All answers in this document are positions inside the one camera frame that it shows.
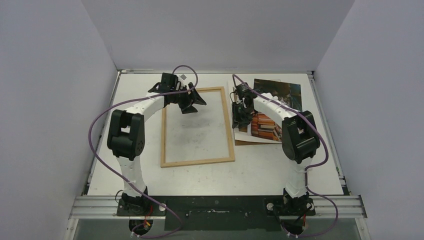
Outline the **wooden picture frame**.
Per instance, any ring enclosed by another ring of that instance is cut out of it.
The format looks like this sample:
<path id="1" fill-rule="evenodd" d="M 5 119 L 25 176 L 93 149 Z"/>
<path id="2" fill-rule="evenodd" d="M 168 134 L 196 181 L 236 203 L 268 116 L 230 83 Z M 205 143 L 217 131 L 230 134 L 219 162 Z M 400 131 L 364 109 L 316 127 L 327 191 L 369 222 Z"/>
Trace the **wooden picture frame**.
<path id="1" fill-rule="evenodd" d="M 223 86 L 200 88 L 209 101 L 198 112 L 181 114 L 169 105 L 161 113 L 160 167 L 234 162 L 230 117 Z"/>

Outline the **book photo print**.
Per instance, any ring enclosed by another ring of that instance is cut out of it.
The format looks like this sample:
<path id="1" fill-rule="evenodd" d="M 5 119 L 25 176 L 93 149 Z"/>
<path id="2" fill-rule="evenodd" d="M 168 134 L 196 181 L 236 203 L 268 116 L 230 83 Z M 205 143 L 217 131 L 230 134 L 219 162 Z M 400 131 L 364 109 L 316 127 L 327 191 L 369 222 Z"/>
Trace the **book photo print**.
<path id="1" fill-rule="evenodd" d="M 281 80 L 254 79 L 253 89 L 265 98 L 254 99 L 255 114 L 249 125 L 250 135 L 265 142 L 280 142 L 282 121 L 302 111 L 301 86 Z"/>

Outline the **brown backing board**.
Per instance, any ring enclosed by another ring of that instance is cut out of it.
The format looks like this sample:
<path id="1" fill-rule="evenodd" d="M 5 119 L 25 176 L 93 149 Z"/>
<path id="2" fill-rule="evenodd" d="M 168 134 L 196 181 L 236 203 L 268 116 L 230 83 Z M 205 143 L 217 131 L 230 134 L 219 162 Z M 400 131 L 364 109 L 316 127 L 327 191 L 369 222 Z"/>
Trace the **brown backing board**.
<path id="1" fill-rule="evenodd" d="M 233 134 L 236 146 L 261 145 L 267 143 L 266 141 L 251 135 L 250 125 L 234 128 Z"/>

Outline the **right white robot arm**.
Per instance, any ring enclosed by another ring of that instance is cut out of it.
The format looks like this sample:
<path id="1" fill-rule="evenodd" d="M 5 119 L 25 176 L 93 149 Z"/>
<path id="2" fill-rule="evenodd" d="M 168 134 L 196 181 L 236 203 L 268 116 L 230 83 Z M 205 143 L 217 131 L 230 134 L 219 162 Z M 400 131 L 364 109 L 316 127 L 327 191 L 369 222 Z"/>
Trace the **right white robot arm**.
<path id="1" fill-rule="evenodd" d="M 289 160 L 290 169 L 283 189 L 282 211 L 290 216 L 314 215 L 315 206 L 307 190 L 305 169 L 320 147 L 314 132 L 315 120 L 310 111 L 299 112 L 270 93 L 252 92 L 247 84 L 233 90 L 231 103 L 232 128 L 253 124 L 257 113 L 263 113 L 281 129 L 282 151 Z"/>

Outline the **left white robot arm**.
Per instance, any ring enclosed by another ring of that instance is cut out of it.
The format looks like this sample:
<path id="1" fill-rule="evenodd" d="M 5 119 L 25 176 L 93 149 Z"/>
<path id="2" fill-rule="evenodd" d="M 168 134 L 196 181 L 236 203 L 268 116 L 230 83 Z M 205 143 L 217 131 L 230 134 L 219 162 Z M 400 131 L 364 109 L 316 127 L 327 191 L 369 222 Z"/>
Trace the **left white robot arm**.
<path id="1" fill-rule="evenodd" d="M 136 215 L 144 215 L 152 202 L 148 199 L 148 187 L 143 179 L 140 156 L 145 148 L 145 122 L 168 105 L 176 104 L 182 114 L 196 113 L 195 105 L 205 106 L 192 82 L 172 73 L 163 73 L 161 79 L 133 106 L 116 109 L 110 115 L 107 147 L 116 157 L 124 189 L 121 205 Z"/>

